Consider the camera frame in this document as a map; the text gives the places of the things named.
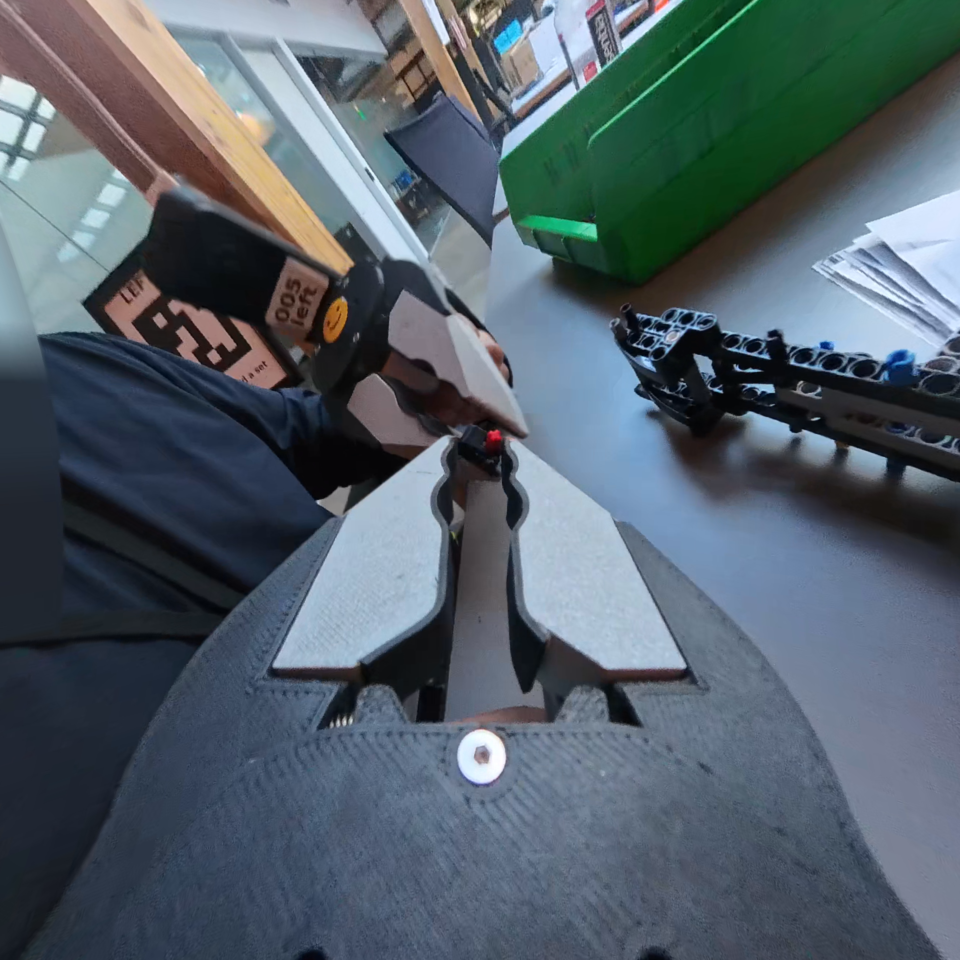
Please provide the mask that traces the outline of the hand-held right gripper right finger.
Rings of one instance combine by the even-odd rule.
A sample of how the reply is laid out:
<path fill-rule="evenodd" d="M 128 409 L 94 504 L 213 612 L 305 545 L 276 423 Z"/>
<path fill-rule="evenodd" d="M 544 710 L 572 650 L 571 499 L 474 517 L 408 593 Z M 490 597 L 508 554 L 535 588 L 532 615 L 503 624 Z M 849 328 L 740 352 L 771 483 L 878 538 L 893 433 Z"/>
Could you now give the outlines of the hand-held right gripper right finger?
<path fill-rule="evenodd" d="M 687 660 L 612 515 L 521 442 L 505 443 L 501 475 L 521 690 L 683 678 Z"/>

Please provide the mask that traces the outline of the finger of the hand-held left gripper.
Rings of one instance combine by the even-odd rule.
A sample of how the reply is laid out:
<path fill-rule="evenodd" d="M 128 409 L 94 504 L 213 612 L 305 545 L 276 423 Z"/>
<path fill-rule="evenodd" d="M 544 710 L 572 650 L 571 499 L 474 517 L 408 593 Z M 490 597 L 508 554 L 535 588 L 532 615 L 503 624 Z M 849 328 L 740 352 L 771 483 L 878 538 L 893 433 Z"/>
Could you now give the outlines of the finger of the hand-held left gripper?
<path fill-rule="evenodd" d="M 445 384 L 512 436 L 528 436 L 513 388 L 466 317 L 443 314 L 402 291 L 390 309 L 387 342 L 389 363 L 412 390 L 428 396 Z"/>
<path fill-rule="evenodd" d="M 417 409 L 401 386 L 381 375 L 369 375 L 356 384 L 346 412 L 364 437 L 406 460 L 450 438 L 449 426 Z"/>

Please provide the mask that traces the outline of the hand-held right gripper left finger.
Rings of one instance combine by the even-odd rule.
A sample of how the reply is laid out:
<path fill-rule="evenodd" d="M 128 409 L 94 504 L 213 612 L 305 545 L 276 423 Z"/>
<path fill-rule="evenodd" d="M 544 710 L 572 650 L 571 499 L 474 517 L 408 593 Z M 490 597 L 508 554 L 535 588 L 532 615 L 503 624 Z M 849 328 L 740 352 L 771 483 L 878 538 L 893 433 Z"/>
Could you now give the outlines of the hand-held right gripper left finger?
<path fill-rule="evenodd" d="M 442 438 L 342 519 L 271 664 L 274 674 L 412 694 L 452 642 L 451 481 Z"/>

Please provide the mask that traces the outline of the black lego connector piece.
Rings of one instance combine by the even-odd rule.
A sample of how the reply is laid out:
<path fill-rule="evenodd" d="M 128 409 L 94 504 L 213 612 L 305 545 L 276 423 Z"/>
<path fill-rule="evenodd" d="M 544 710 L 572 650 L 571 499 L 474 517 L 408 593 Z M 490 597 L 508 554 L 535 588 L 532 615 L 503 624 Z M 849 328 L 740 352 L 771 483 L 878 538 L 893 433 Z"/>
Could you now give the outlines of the black lego connector piece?
<path fill-rule="evenodd" d="M 503 434 L 499 429 L 487 429 L 479 424 L 467 426 L 457 442 L 459 459 L 486 476 L 498 477 L 503 441 Z"/>

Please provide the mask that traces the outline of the person's left forearm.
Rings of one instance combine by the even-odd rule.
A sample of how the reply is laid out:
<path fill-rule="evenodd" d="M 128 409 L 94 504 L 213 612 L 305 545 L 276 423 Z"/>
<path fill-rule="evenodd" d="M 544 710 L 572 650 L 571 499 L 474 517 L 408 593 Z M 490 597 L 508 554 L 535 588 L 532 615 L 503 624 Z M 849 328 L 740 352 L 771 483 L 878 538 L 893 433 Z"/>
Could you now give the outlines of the person's left forearm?
<path fill-rule="evenodd" d="M 402 466 L 337 426 L 322 397 L 269 390 L 107 334 L 42 334 L 61 451 L 115 469 L 159 467 L 265 481 L 288 470 L 314 500 Z"/>

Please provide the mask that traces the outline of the long black grey lego assembly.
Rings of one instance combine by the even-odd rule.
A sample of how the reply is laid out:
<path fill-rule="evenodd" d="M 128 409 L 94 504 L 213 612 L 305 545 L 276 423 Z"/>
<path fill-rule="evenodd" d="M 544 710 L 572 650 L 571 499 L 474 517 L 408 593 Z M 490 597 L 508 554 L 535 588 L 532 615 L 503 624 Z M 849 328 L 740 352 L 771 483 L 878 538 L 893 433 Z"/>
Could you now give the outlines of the long black grey lego assembly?
<path fill-rule="evenodd" d="M 893 471 L 959 480 L 957 335 L 920 362 L 906 349 L 879 358 L 832 341 L 789 343 L 777 329 L 726 331 L 715 315 L 684 308 L 649 316 L 626 303 L 609 328 L 636 394 L 697 437 L 755 415 L 881 456 Z"/>

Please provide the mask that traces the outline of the lego instruction booklet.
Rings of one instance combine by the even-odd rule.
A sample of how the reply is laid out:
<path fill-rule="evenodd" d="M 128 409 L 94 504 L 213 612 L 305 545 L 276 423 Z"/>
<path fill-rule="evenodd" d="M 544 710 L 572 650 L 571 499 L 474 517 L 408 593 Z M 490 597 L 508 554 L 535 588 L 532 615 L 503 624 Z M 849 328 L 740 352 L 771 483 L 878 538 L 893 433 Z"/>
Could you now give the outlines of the lego instruction booklet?
<path fill-rule="evenodd" d="M 959 334 L 959 192 L 867 222 L 866 232 L 813 264 L 924 342 L 948 353 Z"/>

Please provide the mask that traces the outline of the person's left hand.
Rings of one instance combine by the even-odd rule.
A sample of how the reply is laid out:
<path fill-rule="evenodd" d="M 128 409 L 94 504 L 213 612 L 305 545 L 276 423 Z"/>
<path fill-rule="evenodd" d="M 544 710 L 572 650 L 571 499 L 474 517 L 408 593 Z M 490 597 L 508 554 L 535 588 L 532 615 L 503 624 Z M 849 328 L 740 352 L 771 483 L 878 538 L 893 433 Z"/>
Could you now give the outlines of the person's left hand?
<path fill-rule="evenodd" d="M 391 353 L 379 372 L 398 397 L 404 411 L 449 428 L 483 426 L 493 422 L 482 407 L 463 398 L 431 368 L 422 368 Z"/>

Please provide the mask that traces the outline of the wooden beam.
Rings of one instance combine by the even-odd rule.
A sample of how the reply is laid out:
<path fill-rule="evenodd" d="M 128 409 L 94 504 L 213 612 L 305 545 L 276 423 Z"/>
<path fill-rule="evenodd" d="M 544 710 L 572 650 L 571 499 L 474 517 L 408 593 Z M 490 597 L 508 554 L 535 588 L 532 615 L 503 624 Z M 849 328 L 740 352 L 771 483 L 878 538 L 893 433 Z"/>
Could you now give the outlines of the wooden beam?
<path fill-rule="evenodd" d="M 2 67 L 154 203 L 174 178 L 345 273 L 352 261 L 142 2 L 1 3 Z"/>

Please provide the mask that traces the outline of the dark office chair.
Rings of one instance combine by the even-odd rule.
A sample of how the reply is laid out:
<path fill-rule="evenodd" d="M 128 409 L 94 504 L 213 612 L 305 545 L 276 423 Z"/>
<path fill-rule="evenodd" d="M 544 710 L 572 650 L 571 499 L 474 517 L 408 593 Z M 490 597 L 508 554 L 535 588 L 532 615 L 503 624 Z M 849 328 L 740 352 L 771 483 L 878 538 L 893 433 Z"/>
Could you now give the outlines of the dark office chair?
<path fill-rule="evenodd" d="M 493 246 L 499 156 L 486 127 L 441 92 L 426 110 L 384 138 L 402 161 Z"/>

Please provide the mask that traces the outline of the green plastic bin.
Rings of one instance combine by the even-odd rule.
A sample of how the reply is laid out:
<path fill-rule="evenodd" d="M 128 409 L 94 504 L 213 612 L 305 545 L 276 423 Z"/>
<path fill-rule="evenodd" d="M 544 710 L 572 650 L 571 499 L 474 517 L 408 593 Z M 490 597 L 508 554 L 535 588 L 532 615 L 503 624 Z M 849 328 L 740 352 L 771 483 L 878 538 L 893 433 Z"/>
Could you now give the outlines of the green plastic bin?
<path fill-rule="evenodd" d="M 591 137 L 746 7 L 746 1 L 683 1 L 630 35 L 596 78 L 546 118 L 500 162 L 510 220 L 588 222 L 594 216 Z"/>
<path fill-rule="evenodd" d="M 589 221 L 515 228 L 552 258 L 645 282 L 958 45 L 958 2 L 748 2 L 589 139 Z"/>

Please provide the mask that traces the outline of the person's navy clothing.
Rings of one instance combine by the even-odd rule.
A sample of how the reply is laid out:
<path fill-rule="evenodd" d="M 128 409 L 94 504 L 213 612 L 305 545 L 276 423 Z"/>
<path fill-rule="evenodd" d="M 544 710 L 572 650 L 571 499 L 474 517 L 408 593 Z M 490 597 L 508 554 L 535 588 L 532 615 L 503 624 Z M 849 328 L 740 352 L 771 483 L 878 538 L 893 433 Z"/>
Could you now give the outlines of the person's navy clothing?
<path fill-rule="evenodd" d="M 90 628 L 219 616 L 219 588 L 246 596 L 329 517 L 282 465 L 252 482 L 185 473 L 169 457 L 114 468 L 63 452 L 57 436 L 66 503 L 135 537 L 135 553 L 66 531 L 62 614 L 87 636 L 2 649 L 2 958 L 23 952 L 61 898 L 206 636 L 94 637 Z"/>

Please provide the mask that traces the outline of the red black carton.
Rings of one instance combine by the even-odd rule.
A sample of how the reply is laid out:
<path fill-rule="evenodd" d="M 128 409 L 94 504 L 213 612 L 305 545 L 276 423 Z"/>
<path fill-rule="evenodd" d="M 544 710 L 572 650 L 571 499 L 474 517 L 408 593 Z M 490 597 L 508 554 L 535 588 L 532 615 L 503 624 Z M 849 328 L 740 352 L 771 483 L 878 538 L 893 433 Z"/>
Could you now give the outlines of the red black carton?
<path fill-rule="evenodd" d="M 589 82 L 621 53 L 620 35 L 610 2 L 595 1 L 587 7 L 584 22 L 590 38 L 583 80 Z"/>

